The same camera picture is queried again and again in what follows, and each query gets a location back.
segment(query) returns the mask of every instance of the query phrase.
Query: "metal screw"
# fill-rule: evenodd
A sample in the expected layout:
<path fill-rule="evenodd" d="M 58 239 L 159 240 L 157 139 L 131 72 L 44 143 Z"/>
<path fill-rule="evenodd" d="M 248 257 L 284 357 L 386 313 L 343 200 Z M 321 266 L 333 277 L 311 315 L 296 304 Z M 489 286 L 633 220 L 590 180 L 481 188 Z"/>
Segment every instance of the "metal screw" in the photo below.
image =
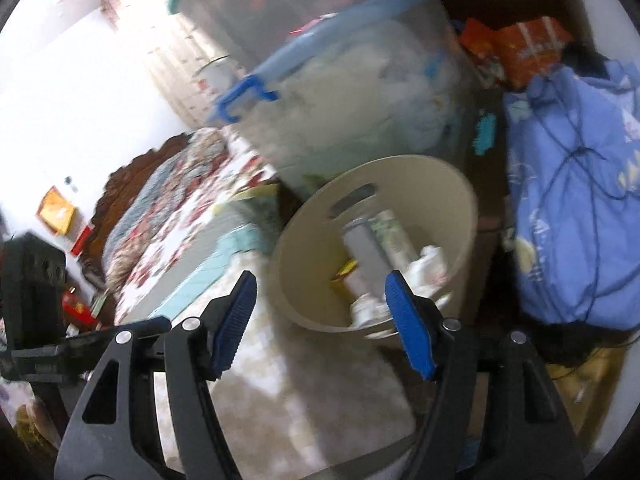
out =
<path fill-rule="evenodd" d="M 129 341 L 131 341 L 131 332 L 129 332 L 129 330 L 118 332 L 118 335 L 116 336 L 116 343 L 124 345 L 124 343 L 128 343 Z"/>
<path fill-rule="evenodd" d="M 511 332 L 511 340 L 517 345 L 524 345 L 527 342 L 527 336 L 522 332 Z"/>
<path fill-rule="evenodd" d="M 196 330 L 200 326 L 200 320 L 197 317 L 188 317 L 182 322 L 182 328 L 188 331 Z"/>
<path fill-rule="evenodd" d="M 457 332 L 462 328 L 462 323 L 455 317 L 447 317 L 447 319 L 442 321 L 442 327 L 449 332 Z"/>

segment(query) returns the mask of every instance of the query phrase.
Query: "blue bag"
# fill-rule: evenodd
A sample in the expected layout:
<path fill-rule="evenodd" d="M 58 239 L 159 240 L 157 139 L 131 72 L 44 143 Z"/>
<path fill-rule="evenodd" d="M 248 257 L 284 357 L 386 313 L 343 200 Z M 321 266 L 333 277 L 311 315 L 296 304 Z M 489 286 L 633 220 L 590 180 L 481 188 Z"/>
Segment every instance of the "blue bag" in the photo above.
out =
<path fill-rule="evenodd" d="M 506 94 L 521 307 L 548 323 L 640 324 L 640 74 L 568 67 Z"/>

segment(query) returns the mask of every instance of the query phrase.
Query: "red object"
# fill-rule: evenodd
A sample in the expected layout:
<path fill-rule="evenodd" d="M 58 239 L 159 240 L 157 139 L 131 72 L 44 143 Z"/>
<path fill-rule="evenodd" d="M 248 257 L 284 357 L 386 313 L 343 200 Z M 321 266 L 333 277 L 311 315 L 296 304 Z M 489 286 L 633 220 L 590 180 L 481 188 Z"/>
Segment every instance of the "red object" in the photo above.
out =
<path fill-rule="evenodd" d="M 84 250 L 84 243 L 93 230 L 94 229 L 91 226 L 84 226 L 84 229 L 82 229 L 82 232 L 76 240 L 76 243 L 71 248 L 71 254 L 73 256 L 80 256 L 80 254 L 82 254 L 82 250 Z"/>
<path fill-rule="evenodd" d="M 62 293 L 62 310 L 68 321 L 80 329 L 96 330 L 98 320 L 91 315 L 91 309 L 76 298 L 71 290 Z"/>
<path fill-rule="evenodd" d="M 481 72 L 498 81 L 506 78 L 514 90 L 524 88 L 536 74 L 546 75 L 571 40 L 558 20 L 546 16 L 497 31 L 469 18 L 458 39 Z"/>

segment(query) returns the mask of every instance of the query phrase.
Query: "wooden bed frame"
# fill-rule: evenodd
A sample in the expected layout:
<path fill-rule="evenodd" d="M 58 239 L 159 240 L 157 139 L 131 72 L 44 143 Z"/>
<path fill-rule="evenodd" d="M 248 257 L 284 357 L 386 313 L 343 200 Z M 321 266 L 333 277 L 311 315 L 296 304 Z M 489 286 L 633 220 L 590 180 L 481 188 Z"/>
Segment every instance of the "wooden bed frame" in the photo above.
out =
<path fill-rule="evenodd" d="M 188 134 L 171 137 L 158 150 L 149 150 L 134 158 L 127 166 L 111 173 L 104 186 L 104 194 L 95 205 L 95 213 L 91 218 L 94 230 L 85 242 L 84 250 L 79 257 L 82 275 L 98 290 L 104 289 L 102 252 L 112 229 L 156 168 L 183 150 L 188 141 Z"/>

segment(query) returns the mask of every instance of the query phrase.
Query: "white wall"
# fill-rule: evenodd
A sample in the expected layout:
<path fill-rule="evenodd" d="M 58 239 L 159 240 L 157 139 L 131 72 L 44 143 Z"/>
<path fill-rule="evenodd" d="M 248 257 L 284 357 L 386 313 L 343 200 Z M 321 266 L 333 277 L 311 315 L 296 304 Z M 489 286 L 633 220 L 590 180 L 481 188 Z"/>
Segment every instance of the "white wall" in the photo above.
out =
<path fill-rule="evenodd" d="M 94 10 L 0 93 L 0 208 L 10 231 L 31 229 L 70 247 L 35 217 L 47 189 L 58 186 L 89 219 L 110 173 L 187 129 Z M 66 176 L 77 194 L 63 185 Z M 80 276 L 69 254 L 67 267 Z"/>
<path fill-rule="evenodd" d="M 30 55 L 99 6 L 100 0 L 20 0 L 0 32 L 0 91 Z"/>

